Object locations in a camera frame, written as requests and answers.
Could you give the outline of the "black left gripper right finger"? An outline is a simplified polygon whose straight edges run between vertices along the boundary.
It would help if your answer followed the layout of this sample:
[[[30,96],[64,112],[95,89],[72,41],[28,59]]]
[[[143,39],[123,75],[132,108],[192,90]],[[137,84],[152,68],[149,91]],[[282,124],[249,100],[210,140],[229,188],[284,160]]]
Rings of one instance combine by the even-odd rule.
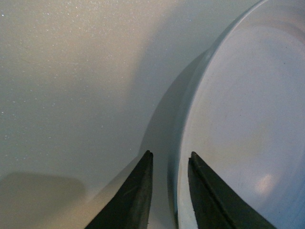
[[[188,181],[198,228],[275,228],[239,197],[196,152],[191,153],[188,161]]]

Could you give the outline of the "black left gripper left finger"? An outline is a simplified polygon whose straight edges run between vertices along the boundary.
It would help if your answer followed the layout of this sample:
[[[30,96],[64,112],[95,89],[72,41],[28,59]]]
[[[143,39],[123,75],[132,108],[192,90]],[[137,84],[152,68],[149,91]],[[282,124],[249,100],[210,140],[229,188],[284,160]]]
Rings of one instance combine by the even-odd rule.
[[[146,229],[153,193],[153,153],[144,153],[114,197],[87,229]]]

